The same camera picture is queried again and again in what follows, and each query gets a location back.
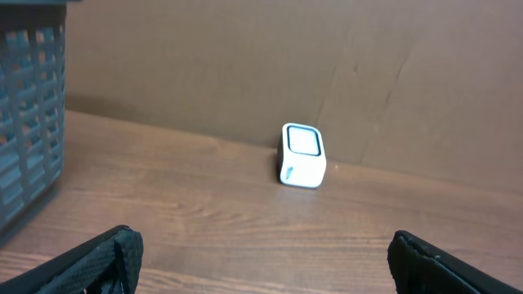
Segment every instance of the black object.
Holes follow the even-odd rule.
[[[521,294],[406,231],[397,231],[388,262],[398,294]]]
[[[39,267],[0,283],[0,293],[133,294],[143,255],[140,233],[119,225]]]

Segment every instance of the white cube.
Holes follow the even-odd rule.
[[[320,131],[297,123],[285,124],[279,140],[278,167],[282,184],[320,186],[327,167]]]

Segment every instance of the blue laundry basket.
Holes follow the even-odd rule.
[[[0,1],[0,231],[64,167],[65,11]]]

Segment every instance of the wooden table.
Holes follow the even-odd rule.
[[[290,188],[274,149],[75,112],[65,125],[59,193],[0,250],[0,281],[126,224],[144,237],[138,293],[393,293],[398,229],[523,288],[523,195],[333,161],[319,189]]]

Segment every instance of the beige wall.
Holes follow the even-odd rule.
[[[520,0],[89,0],[67,107],[523,192]]]

